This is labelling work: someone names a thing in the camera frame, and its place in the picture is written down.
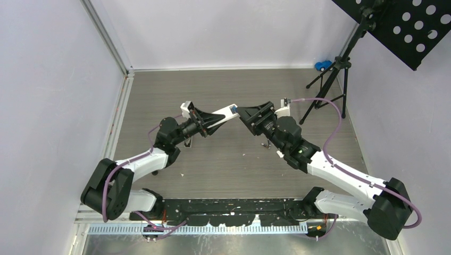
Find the blue toy car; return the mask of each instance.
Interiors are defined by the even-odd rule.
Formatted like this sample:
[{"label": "blue toy car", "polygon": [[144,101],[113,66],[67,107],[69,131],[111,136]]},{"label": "blue toy car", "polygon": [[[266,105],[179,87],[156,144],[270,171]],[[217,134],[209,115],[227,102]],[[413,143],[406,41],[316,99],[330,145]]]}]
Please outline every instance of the blue toy car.
[{"label": "blue toy car", "polygon": [[318,62],[315,64],[315,69],[318,71],[324,71],[332,65],[332,61],[326,60],[324,62]]}]

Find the tripod leg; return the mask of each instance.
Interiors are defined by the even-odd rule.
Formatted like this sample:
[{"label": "tripod leg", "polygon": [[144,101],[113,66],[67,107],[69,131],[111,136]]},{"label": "tripod leg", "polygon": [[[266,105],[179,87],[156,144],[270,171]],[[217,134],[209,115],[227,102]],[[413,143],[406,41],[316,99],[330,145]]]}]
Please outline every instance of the tripod leg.
[{"label": "tripod leg", "polygon": [[312,111],[313,107],[315,106],[316,101],[313,101],[310,104],[310,107],[308,108],[308,110],[305,112],[304,117],[302,117],[302,119],[299,121],[299,125],[304,124],[305,119],[307,118],[308,114]]},{"label": "tripod leg", "polygon": [[348,71],[349,69],[345,69],[345,84],[343,84],[343,110],[341,111],[341,118],[346,118],[346,93],[348,90]]},{"label": "tripod leg", "polygon": [[[327,95],[327,92],[329,91],[339,72],[340,72],[339,69],[333,69],[332,73],[325,81],[323,88],[320,90],[318,95],[316,95],[316,98],[324,98]],[[313,107],[318,109],[320,104],[321,104],[320,101],[317,100],[313,101],[308,110],[305,112],[304,117],[302,117],[302,119],[299,121],[299,124],[300,125],[304,124],[305,119],[307,118],[308,114],[312,111]]]},{"label": "tripod leg", "polygon": [[320,78],[322,79],[323,76],[329,71],[333,69],[333,66],[335,65],[335,62],[332,63],[332,65],[330,67],[328,67],[326,70],[324,70],[320,75],[318,75],[318,77],[316,77],[312,82],[310,82],[307,85],[307,89],[309,89],[317,80],[319,80]]}]

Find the circular hole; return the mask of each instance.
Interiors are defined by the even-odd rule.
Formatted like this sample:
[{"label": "circular hole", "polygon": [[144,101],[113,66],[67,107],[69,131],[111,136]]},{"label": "circular hole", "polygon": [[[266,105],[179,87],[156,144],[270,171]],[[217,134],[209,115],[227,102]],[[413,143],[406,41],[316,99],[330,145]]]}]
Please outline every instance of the circular hole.
[{"label": "circular hole", "polygon": [[448,24],[451,22],[451,15],[449,14],[445,14],[441,17],[440,22],[444,25]]},{"label": "circular hole", "polygon": [[415,29],[416,30],[420,30],[420,29],[422,29],[423,28],[423,26],[424,26],[424,24],[423,24],[423,21],[417,21],[417,22],[415,22]]},{"label": "circular hole", "polygon": [[399,33],[401,33],[401,27],[399,27],[399,26],[394,27],[393,28],[393,33],[395,35],[398,35]]},{"label": "circular hole", "polygon": [[403,20],[404,20],[404,21],[408,21],[409,19],[410,19],[410,13],[405,12],[405,13],[403,14]]},{"label": "circular hole", "polygon": [[428,38],[429,39],[436,39],[437,36],[438,36],[438,33],[435,30],[431,30],[431,31],[428,32]]},{"label": "circular hole", "polygon": [[426,49],[426,46],[424,44],[418,44],[416,46],[416,51],[417,52],[423,52]]},{"label": "circular hole", "polygon": [[434,5],[429,5],[426,8],[426,14],[427,15],[433,15],[436,12],[437,8]]},{"label": "circular hole", "polygon": [[419,6],[421,4],[421,0],[413,0],[412,4],[413,6]]}]

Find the white strip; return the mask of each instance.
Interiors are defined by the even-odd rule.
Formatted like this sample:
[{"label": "white strip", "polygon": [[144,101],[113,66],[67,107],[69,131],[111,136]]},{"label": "white strip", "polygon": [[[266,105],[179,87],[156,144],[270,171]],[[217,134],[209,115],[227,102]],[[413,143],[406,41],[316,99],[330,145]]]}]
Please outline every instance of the white strip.
[{"label": "white strip", "polygon": [[[91,235],[163,235],[164,232],[145,232],[147,224],[91,224],[88,234]],[[252,223],[249,226],[226,227],[221,224],[214,227],[210,224],[206,226],[182,226],[174,231],[173,235],[255,235],[255,234],[306,234],[308,232],[307,223],[300,222],[296,226],[269,226],[262,227],[259,223]]]},{"label": "white strip", "polygon": [[69,255],[82,255],[83,249],[87,239],[87,232],[89,230],[88,224],[78,224],[77,233],[72,239],[72,247]]},{"label": "white strip", "polygon": [[224,67],[190,67],[168,69],[135,69],[135,72],[159,72],[159,71],[202,71],[202,70],[259,70],[259,69],[311,69],[314,64],[304,65],[271,65],[271,66],[224,66]]},{"label": "white strip", "polygon": [[116,146],[118,145],[119,134],[122,128],[122,122],[126,113],[128,99],[130,97],[131,86],[133,84],[133,73],[129,73],[126,78],[124,87],[121,90],[121,95],[119,98],[118,105],[116,107],[116,112],[114,115],[114,120],[111,126],[110,137],[108,143],[106,144],[106,150],[104,158],[114,158],[114,153],[116,152]]},{"label": "white strip", "polygon": [[387,242],[388,250],[390,251],[391,255],[404,255],[408,254],[405,249],[403,249],[403,246],[401,245],[402,240],[402,232],[398,236],[398,238],[394,241],[385,239]]},{"label": "white strip", "polygon": [[233,119],[235,117],[238,117],[238,113],[233,113],[232,112],[232,108],[233,107],[238,107],[238,106],[236,104],[232,104],[232,105],[226,106],[226,107],[224,107],[222,109],[219,109],[216,112],[213,112],[213,114],[222,114],[225,117],[222,120],[214,123],[213,125],[211,125],[211,126],[209,126],[207,128],[210,129],[210,128],[214,127],[214,126],[217,126],[217,125],[222,124],[224,122],[227,122],[227,121],[229,121],[229,120],[231,120],[231,119]]},{"label": "white strip", "polygon": [[120,57],[125,68],[130,71],[133,69],[130,59],[128,58],[127,52],[122,45],[121,40],[119,39],[118,33],[114,28],[113,22],[108,15],[108,11],[105,9],[105,6],[102,3],[102,0],[90,0],[93,8],[95,9],[98,18],[101,20],[103,27],[105,29],[105,33],[111,40],[111,44],[114,46],[114,49],[117,51],[117,54]]},{"label": "white strip", "polygon": [[85,6],[86,12],[91,17],[91,19],[94,23],[94,26],[97,28],[97,31],[99,32],[100,36],[102,37],[103,41],[105,42],[105,46],[108,48],[108,50],[110,51],[114,60],[116,60],[116,63],[118,64],[122,73],[125,75],[127,73],[128,68],[125,66],[123,59],[121,58],[121,56],[118,53],[117,47],[114,45],[110,35],[106,31],[103,20],[100,19],[99,15],[97,13],[97,9],[94,8],[91,0],[80,0],[80,1]]}]

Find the black tripod stand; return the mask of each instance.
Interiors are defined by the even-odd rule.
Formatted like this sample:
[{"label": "black tripod stand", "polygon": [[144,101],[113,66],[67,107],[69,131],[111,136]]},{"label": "black tripod stand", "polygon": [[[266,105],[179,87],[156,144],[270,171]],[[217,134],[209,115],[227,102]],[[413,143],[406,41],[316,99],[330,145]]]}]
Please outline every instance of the black tripod stand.
[{"label": "black tripod stand", "polygon": [[[307,85],[307,89],[309,89],[312,86],[312,84],[314,84],[318,79],[321,79],[320,92],[316,95],[316,97],[324,98],[329,92],[329,89],[332,86],[334,80],[337,78],[340,70],[344,69],[345,83],[343,84],[343,94],[331,100],[335,101],[340,98],[343,98],[343,109],[341,112],[341,118],[346,117],[346,92],[348,87],[348,72],[349,68],[351,67],[351,63],[349,62],[350,60],[349,55],[351,53],[351,50],[357,44],[357,41],[363,36],[365,36],[368,30],[371,31],[372,29],[375,28],[375,22],[373,21],[373,18],[374,18],[374,9],[369,7],[364,8],[362,10],[362,20],[358,25],[356,31],[354,32],[351,40],[349,41],[348,47],[346,48],[343,55],[335,57],[335,62],[329,68],[324,70],[318,77],[316,77],[309,85]],[[330,70],[332,70],[332,73],[327,78],[324,85],[322,85],[323,76]],[[315,109],[319,109],[327,104],[328,103],[321,104],[321,102],[318,100],[313,101],[312,104],[310,104],[310,107],[308,108],[307,112],[304,114],[304,117],[302,117],[302,119],[299,121],[299,124],[300,125],[304,124],[305,119],[307,118],[308,114],[312,111],[313,107],[315,107]]]}]

